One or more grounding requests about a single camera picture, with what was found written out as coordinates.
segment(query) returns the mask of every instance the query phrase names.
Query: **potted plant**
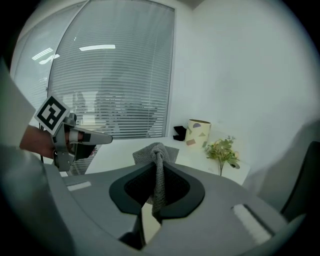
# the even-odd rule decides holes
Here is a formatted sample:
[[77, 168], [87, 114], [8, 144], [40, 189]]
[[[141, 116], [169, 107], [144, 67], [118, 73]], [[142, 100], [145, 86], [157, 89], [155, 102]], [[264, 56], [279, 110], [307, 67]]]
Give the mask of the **potted plant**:
[[228, 136], [226, 139], [220, 138], [215, 143], [211, 143], [205, 148], [207, 158], [218, 161], [220, 176], [222, 175], [225, 162], [233, 168], [240, 168], [237, 163], [239, 161], [239, 153], [231, 149], [235, 139], [236, 138], [233, 136]]

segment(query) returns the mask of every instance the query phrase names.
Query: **gray plastic surface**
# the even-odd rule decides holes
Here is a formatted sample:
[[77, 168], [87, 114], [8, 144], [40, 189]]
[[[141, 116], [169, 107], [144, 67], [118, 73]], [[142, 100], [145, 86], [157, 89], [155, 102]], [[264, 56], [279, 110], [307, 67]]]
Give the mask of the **gray plastic surface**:
[[155, 256], [234, 256], [255, 248], [255, 242], [231, 210], [237, 204], [248, 205], [274, 233], [287, 225], [276, 210], [232, 180], [170, 165], [202, 182], [205, 197], [187, 218], [163, 220], [143, 252]]
[[83, 211], [69, 192], [55, 166], [45, 164], [45, 170], [52, 198], [73, 239], [75, 255], [141, 255], [140, 251], [127, 246], [105, 232]]
[[85, 211], [106, 232], [120, 238], [134, 229], [137, 216], [121, 212], [109, 195], [111, 184], [117, 179], [153, 163], [140, 163], [130, 167], [100, 173], [64, 177], [67, 186], [90, 182], [91, 186], [72, 191], [72, 196]]
[[[42, 165], [29, 152], [1, 149], [1, 187], [10, 206], [30, 232], [59, 255], [235, 256], [252, 249], [261, 252], [233, 214], [231, 208], [237, 204], [246, 204], [276, 234], [261, 245], [262, 250], [267, 245], [281, 246], [286, 241], [278, 239], [281, 229], [291, 230], [279, 213], [235, 182], [171, 164], [202, 182], [205, 197], [188, 217], [163, 220], [158, 233], [138, 251], [118, 240], [132, 231], [137, 217], [117, 209], [109, 186], [148, 163], [63, 179], [54, 165]], [[66, 186], [87, 181], [91, 186], [72, 192]]]

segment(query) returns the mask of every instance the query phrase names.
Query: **window blinds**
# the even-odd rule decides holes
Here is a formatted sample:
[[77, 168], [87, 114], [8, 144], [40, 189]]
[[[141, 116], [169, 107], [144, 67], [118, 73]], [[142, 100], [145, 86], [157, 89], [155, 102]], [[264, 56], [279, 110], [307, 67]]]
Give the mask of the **window blinds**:
[[[47, 84], [53, 53], [66, 26], [83, 3], [72, 5], [42, 20], [17, 43], [10, 75], [26, 99], [38, 110], [47, 98]], [[32, 118], [30, 124], [38, 127]]]
[[140, 0], [90, 1], [57, 49], [49, 94], [77, 125], [115, 139], [165, 135], [174, 10]]

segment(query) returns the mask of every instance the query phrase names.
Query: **gray towel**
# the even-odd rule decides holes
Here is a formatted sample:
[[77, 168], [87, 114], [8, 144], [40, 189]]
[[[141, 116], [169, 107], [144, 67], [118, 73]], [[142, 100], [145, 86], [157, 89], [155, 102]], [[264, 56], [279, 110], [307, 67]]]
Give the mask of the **gray towel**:
[[147, 203], [152, 204], [152, 214], [158, 212], [167, 203], [165, 191], [165, 175], [163, 162], [175, 163], [179, 149], [165, 146], [160, 142], [155, 142], [134, 152], [134, 163], [153, 161], [156, 164], [154, 192]]

